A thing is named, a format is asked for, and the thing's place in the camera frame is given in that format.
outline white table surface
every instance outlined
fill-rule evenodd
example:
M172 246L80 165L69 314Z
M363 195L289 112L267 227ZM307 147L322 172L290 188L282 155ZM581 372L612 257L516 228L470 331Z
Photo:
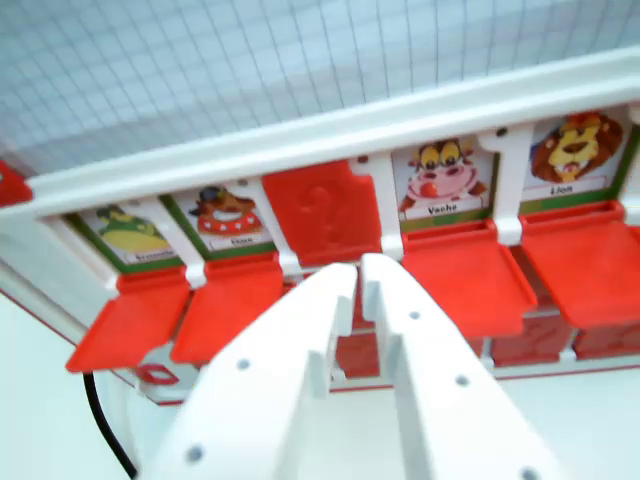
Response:
M0 396L0 478L126 478L95 426L82 378L64 369L72 346L4 298L0 318L9 370L9 394ZM640 370L501 384L573 478L640 478ZM134 463L148 461L177 408L153 405L110 374L98 377L98 387ZM301 478L399 478L394 408L389 390L314 402Z

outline cartoon dog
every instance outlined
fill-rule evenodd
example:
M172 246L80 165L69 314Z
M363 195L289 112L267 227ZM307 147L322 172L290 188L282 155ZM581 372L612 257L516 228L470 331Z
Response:
M441 204L466 196L479 196L487 187L478 180L478 170L457 138L420 147L409 165L416 170L409 178L407 195L398 210L405 212L416 202Z
M573 182L609 160L623 135L620 124L602 113L569 115L535 148L531 173L547 182Z
M253 233L262 227L253 213L256 204L240 198L224 187L206 187L200 191L197 208L190 210L198 217L198 231L211 235L234 236Z
M99 208L96 215L107 224L98 234L105 242L120 250L144 253L170 248L153 223L129 215L117 205Z

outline white robotic claw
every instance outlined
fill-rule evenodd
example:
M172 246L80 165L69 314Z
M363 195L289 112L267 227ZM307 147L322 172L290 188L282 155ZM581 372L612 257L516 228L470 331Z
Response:
M364 317L393 384L409 480L566 479L451 319L397 262L362 259Z
M353 266L323 268L216 356L140 479L299 478L304 399L328 392L336 336L351 333L356 279ZM408 479L567 478L406 270L366 254L362 284L363 313L376 323L381 369L394 386Z
M354 266L329 265L236 337L203 369L140 480L297 478L304 399L329 391L356 281Z

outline cartoon lion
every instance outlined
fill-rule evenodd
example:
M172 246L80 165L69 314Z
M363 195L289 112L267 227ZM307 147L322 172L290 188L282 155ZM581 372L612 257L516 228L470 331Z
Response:
M440 204L469 196L479 196L487 187L478 178L478 170L457 138L428 143L420 147L409 165L415 172L409 178L407 195L398 210L405 212L416 202Z
M547 182L573 182L609 160L623 134L620 124L602 113L569 115L533 152L531 173Z

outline cartoon turtle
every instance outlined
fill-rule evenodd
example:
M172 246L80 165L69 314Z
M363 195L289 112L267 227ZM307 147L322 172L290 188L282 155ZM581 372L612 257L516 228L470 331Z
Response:
M98 233L109 245L129 253L145 253L170 248L155 225L144 218L125 213L117 205L99 208L96 215L106 227Z
M234 236L253 233L262 227L253 213L256 204L250 198L236 197L224 187L205 187L200 191L197 208L189 214L198 217L200 233Z

